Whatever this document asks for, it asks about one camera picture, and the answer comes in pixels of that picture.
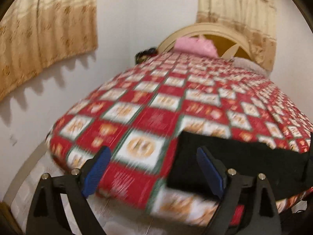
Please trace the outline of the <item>black pants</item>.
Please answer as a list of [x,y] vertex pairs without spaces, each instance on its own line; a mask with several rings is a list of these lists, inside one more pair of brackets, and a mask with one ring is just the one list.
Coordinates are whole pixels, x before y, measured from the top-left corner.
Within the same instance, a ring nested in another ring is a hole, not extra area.
[[217,200],[196,160],[197,149],[203,146],[228,169],[233,168],[242,175],[252,177],[264,173],[277,201],[312,187],[310,152],[271,149],[261,142],[242,142],[184,131],[178,137],[167,187]]

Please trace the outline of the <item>striped pillow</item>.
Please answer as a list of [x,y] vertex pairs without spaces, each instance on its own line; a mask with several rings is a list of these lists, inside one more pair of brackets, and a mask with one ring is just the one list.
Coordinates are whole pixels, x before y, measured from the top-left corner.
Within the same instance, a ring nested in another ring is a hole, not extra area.
[[261,66],[259,66],[257,63],[254,63],[251,60],[245,59],[245,58],[241,58],[241,57],[234,57],[232,59],[232,64],[234,67],[240,67],[242,69],[246,69],[246,70],[250,70],[253,71],[257,74],[263,75],[267,78],[270,77],[270,72],[267,71],[266,69],[262,68]]

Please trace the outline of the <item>cream wooden headboard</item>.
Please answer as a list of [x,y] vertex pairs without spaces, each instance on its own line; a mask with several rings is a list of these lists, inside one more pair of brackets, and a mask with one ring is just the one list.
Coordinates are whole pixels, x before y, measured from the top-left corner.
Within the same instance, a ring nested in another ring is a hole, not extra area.
[[157,47],[159,53],[168,52],[180,37],[198,37],[213,41],[220,57],[241,57],[252,60],[249,43],[241,33],[218,23],[194,23],[165,38]]

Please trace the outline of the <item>beige curtain behind headboard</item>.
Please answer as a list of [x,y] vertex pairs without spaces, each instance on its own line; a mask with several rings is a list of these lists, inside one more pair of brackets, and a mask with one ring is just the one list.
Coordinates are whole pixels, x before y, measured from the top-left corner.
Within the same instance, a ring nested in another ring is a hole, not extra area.
[[222,24],[248,42],[251,57],[271,72],[276,55],[274,0],[198,0],[196,21]]

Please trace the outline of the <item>beige curtain on left wall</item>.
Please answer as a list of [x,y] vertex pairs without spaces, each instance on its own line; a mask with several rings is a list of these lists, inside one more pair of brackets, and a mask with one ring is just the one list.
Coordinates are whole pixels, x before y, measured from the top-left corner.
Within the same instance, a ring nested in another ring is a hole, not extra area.
[[97,48],[97,0],[15,0],[1,20],[1,98]]

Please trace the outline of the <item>pink folded blanket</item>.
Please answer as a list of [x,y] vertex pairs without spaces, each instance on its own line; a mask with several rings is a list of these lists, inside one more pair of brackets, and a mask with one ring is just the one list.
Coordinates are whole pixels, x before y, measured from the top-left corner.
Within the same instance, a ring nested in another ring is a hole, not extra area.
[[200,57],[219,58],[214,42],[205,38],[180,37],[175,41],[172,50]]

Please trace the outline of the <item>black object beside bed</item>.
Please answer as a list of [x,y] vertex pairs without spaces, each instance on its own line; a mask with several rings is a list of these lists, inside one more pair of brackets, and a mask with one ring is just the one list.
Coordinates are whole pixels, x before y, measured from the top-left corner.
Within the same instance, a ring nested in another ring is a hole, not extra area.
[[152,47],[146,50],[143,50],[141,52],[138,52],[135,55],[135,63],[140,64],[145,62],[146,60],[150,59],[151,57],[157,56],[158,55],[158,50],[156,47]]

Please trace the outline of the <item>red patchwork bedspread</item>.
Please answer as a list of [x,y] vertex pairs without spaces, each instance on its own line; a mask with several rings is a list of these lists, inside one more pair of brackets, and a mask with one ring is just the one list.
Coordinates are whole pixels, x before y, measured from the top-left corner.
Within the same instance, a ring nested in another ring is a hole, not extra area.
[[205,226],[217,202],[194,183],[166,185],[181,132],[309,150],[312,122],[271,80],[221,58],[165,52],[118,74],[77,102],[46,142],[64,169],[112,151],[98,193],[134,208]]

